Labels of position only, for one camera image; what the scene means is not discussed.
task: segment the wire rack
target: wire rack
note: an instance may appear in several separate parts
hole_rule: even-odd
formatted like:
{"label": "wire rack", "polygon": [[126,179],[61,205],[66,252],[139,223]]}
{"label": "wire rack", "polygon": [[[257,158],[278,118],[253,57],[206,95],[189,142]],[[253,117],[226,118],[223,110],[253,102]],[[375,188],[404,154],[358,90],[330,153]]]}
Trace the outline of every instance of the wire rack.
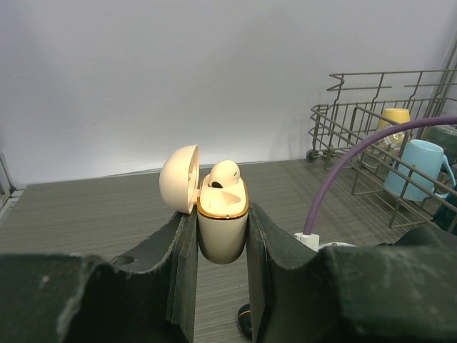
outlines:
{"label": "wire rack", "polygon": [[[306,158],[309,161],[324,159],[324,168],[330,169],[337,158],[376,132],[380,120],[396,124],[381,115],[387,108],[408,109],[411,120],[452,114],[457,109],[457,99],[449,94],[451,87],[456,85],[453,83],[456,72],[457,69],[444,69],[331,74],[330,77],[338,83],[327,91],[335,92],[336,97],[332,104],[319,104],[311,109],[311,119],[315,124],[309,131],[313,140]],[[355,101],[345,102],[345,98]],[[438,179],[432,179],[401,160],[407,141],[420,139],[423,135],[423,129],[404,132],[403,143],[395,154],[389,146],[373,145],[344,169],[342,177],[350,184],[352,195],[365,197],[368,203],[383,212],[389,227],[406,228],[425,223],[436,226],[433,213],[442,204],[457,214],[457,207],[411,179],[413,173],[417,173],[433,182],[437,192],[449,192],[457,197],[457,192],[449,187],[448,175],[441,173]],[[408,176],[398,172],[401,164],[409,168]],[[388,192],[383,186],[390,171],[406,180],[400,196]],[[409,184],[427,193],[428,198],[420,203],[404,199]],[[449,231],[456,224],[457,216]]]}

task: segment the yellow mug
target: yellow mug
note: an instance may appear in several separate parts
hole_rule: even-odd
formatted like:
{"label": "yellow mug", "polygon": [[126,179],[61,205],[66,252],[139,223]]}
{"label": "yellow mug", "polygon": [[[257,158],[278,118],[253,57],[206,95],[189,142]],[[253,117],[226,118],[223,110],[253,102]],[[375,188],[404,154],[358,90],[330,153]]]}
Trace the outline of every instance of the yellow mug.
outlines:
{"label": "yellow mug", "polygon": [[[382,116],[393,120],[398,124],[407,123],[410,121],[409,110],[407,109],[384,109]],[[390,124],[385,120],[379,119],[378,130],[385,127],[385,125]]]}

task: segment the white earbud case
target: white earbud case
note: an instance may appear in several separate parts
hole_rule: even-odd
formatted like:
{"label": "white earbud case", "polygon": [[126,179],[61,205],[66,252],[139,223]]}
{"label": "white earbud case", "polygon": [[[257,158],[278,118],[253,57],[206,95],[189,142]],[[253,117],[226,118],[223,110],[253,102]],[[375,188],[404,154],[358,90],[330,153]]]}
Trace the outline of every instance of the white earbud case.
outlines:
{"label": "white earbud case", "polygon": [[209,261],[232,263],[243,252],[248,219],[248,192],[243,179],[229,187],[212,188],[209,175],[199,189],[199,148],[176,150],[160,173],[164,202],[178,212],[190,214],[197,205],[199,245]]}

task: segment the white earbud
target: white earbud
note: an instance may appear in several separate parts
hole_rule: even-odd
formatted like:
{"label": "white earbud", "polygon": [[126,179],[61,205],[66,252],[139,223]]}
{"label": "white earbud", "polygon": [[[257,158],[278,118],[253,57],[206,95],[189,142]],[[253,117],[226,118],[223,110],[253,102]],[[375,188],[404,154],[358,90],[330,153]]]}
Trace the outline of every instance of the white earbud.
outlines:
{"label": "white earbud", "polygon": [[238,165],[230,160],[216,163],[208,178],[208,185],[213,188],[225,188],[233,186],[240,179]]}

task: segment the earbud case lid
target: earbud case lid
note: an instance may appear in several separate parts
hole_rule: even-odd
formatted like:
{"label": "earbud case lid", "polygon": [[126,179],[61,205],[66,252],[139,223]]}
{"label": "earbud case lid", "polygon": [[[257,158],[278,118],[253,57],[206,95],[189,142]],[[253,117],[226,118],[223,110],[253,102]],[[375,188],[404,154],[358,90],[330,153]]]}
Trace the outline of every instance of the earbud case lid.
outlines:
{"label": "earbud case lid", "polygon": [[166,160],[159,178],[163,201],[178,212],[190,214],[196,203],[200,174],[199,148],[189,145]]}

